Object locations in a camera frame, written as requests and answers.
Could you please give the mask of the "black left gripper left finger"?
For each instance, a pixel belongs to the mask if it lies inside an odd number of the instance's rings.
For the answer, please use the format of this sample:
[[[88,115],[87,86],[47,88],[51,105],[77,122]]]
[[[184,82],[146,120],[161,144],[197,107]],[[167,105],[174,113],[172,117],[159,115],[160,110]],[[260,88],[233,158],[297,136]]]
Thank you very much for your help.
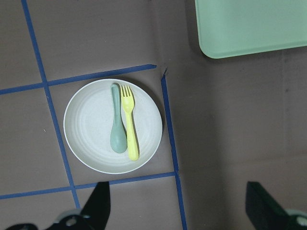
[[[109,182],[98,182],[81,210],[68,211],[49,230],[104,230],[110,216]]]

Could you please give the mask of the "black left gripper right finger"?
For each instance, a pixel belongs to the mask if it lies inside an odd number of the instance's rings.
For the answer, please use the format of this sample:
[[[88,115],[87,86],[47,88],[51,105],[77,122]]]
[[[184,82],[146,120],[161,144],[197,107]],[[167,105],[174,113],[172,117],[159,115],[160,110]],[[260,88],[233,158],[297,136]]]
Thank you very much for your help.
[[[245,211],[257,230],[305,230],[306,212],[284,209],[259,182],[247,182]]]

